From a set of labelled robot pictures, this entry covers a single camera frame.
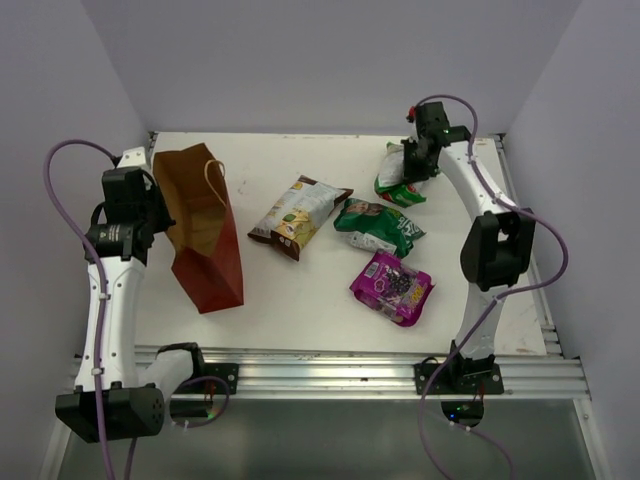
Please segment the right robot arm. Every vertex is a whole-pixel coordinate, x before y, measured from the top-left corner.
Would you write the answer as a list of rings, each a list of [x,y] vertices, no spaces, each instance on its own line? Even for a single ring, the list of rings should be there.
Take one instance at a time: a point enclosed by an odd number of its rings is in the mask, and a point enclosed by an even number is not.
[[[460,253],[468,283],[461,327],[447,359],[416,373],[423,394],[503,392],[495,364],[495,336],[506,292],[529,267],[535,222],[497,186],[474,151],[476,128],[450,124],[442,100],[427,97],[407,115],[415,127],[404,140],[403,179],[428,180],[443,174],[453,185],[471,220]]]

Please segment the red brown paper bag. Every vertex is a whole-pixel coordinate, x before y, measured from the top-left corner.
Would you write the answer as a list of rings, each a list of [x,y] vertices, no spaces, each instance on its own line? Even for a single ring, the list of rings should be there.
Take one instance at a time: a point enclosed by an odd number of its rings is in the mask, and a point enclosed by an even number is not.
[[[203,143],[154,155],[152,172],[175,221],[171,270],[201,314],[244,304],[244,281],[226,167]]]

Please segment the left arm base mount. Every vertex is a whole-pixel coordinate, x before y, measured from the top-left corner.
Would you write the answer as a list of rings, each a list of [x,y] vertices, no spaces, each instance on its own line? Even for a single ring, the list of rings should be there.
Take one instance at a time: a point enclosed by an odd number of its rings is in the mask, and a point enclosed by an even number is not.
[[[240,366],[237,363],[206,363],[202,377],[217,377],[217,380],[200,380],[191,386],[194,392],[202,393],[206,399],[225,395],[224,384],[229,394],[235,395],[240,379]]]

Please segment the dark green snack bag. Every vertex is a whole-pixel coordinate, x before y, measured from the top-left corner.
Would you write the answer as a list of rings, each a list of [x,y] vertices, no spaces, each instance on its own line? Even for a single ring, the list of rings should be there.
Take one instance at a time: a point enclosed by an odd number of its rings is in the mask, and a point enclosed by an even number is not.
[[[405,258],[426,232],[395,208],[348,198],[333,222],[346,242],[370,252],[385,251]]]

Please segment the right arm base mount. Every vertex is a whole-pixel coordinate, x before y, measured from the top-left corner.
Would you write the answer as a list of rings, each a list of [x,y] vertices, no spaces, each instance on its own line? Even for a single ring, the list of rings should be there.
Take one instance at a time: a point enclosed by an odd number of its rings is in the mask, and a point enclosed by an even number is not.
[[[413,365],[416,393],[421,395],[440,362],[427,357]],[[502,395],[505,392],[502,374],[493,355],[483,360],[457,356],[436,376],[428,395]]]

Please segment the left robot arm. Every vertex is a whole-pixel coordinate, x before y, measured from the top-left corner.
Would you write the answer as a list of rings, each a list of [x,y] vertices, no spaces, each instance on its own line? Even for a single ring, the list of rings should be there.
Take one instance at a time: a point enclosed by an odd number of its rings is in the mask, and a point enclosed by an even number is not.
[[[81,236],[90,285],[84,353],[73,392],[55,404],[58,419],[87,443],[157,435],[171,395],[179,387],[197,392],[208,379],[195,342],[160,347],[138,371],[136,314],[148,252],[174,222],[144,167],[107,170],[102,188],[104,200]]]

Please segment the green white chips bag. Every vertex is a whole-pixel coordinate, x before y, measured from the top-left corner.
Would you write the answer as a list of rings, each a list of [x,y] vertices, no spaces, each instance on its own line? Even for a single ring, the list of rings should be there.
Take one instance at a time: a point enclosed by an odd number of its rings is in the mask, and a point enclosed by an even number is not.
[[[406,183],[403,180],[403,161],[403,146],[387,142],[385,156],[374,180],[374,192],[381,199],[402,208],[425,203],[426,197],[422,194],[422,190],[426,182]]]

